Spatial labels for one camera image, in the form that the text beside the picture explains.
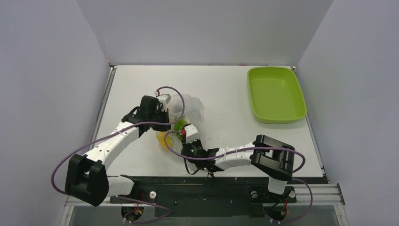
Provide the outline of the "green fake grapes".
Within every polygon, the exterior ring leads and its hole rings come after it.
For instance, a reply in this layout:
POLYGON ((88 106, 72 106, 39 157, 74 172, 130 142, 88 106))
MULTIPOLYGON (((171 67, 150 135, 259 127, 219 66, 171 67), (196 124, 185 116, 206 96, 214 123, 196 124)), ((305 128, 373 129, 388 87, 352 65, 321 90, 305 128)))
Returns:
POLYGON ((180 120, 177 120, 177 119, 178 118, 175 117, 174 121, 176 121, 176 123, 173 125, 173 130, 181 131, 188 122, 187 122, 185 116, 183 116, 180 120))

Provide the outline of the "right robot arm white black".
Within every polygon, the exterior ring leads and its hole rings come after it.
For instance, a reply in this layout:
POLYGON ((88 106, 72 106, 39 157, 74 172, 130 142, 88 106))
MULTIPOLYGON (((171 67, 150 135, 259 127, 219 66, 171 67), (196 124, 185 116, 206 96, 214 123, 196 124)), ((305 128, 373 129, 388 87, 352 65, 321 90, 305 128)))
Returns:
POLYGON ((210 158, 221 155, 222 157, 212 160, 189 160, 198 169, 205 170, 210 174, 225 171, 232 167, 253 165, 269 176, 265 194, 269 200, 277 201, 284 195, 287 182, 292 179, 295 154, 281 150, 259 150, 259 147, 295 150, 289 144, 266 135, 258 135, 252 143, 228 150, 222 148, 205 150, 200 141, 195 141, 191 144, 183 144, 181 154, 191 158, 210 158))

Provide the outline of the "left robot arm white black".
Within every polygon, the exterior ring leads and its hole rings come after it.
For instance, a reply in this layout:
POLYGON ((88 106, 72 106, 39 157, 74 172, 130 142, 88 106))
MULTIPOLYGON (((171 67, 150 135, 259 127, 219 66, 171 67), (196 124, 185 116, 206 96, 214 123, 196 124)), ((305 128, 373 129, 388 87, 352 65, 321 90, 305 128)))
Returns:
POLYGON ((140 198, 140 189, 127 176, 108 176, 107 170, 119 154, 149 129, 171 128, 167 104, 171 96, 143 96, 139 106, 126 114, 104 141, 83 155, 74 154, 68 162, 65 193, 92 206, 99 206, 107 197, 120 196, 128 202, 140 198))

